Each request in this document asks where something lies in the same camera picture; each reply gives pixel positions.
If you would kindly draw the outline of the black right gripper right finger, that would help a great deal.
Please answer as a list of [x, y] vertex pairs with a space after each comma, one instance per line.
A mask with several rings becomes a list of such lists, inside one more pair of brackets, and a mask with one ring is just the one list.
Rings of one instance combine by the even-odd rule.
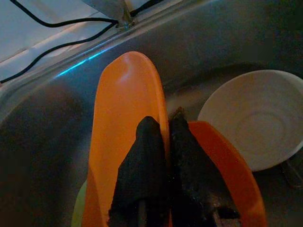
[[191, 133], [183, 108], [169, 117], [172, 224], [239, 227], [240, 214], [220, 171]]

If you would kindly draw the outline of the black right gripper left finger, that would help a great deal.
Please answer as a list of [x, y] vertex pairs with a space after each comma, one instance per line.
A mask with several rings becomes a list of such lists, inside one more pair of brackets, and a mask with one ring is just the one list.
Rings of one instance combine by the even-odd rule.
[[144, 117], [118, 168], [108, 211], [110, 227], [163, 227], [168, 217], [168, 178], [159, 123]]

